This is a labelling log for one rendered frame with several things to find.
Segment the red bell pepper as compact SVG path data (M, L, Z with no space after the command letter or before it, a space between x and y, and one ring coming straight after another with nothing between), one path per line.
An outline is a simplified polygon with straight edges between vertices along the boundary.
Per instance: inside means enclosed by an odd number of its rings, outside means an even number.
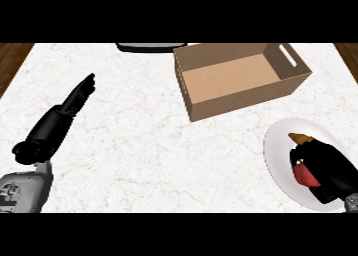
M297 145L303 145L306 142L313 140L313 138L304 134L289 133L288 136ZM297 183L307 188L319 187L320 184L310 171L307 170L303 164L303 160L295 156L294 151L289 151L289 162Z

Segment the white oval plate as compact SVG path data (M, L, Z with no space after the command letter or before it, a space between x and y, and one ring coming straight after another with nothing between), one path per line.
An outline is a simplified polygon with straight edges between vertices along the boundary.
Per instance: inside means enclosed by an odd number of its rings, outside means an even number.
M264 161L273 180L288 197L309 209L331 211L344 208L344 200L335 199L331 203L322 204L309 189L295 182L289 163L289 150L295 148L297 144L288 136L289 133L304 134L332 145L347 158L340 143L318 124L300 118L286 118L272 125L263 142Z

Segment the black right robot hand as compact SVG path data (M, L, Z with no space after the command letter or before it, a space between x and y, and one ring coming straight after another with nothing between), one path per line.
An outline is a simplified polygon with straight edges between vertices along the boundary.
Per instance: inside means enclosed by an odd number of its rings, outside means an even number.
M313 139L294 149L320 186L307 188L322 204L358 193L358 169L337 148Z

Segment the open cardboard box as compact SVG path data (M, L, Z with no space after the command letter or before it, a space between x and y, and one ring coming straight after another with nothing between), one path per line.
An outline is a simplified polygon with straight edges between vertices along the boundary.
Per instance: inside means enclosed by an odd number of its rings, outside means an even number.
M199 43L173 56L192 122L289 95L312 74L288 43Z

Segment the black and grey appliance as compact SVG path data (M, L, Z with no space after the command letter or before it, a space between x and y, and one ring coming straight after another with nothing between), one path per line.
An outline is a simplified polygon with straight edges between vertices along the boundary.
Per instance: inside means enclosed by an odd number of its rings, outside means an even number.
M117 48L123 52L133 53L171 53L186 43L117 43Z

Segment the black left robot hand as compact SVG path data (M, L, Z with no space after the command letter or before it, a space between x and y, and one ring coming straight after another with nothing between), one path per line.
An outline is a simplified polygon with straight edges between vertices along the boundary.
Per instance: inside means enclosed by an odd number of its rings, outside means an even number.
M72 89L61 105L55 105L37 121L28 136L12 149L15 161L30 165L49 160L62 144L74 117L95 92L95 74Z

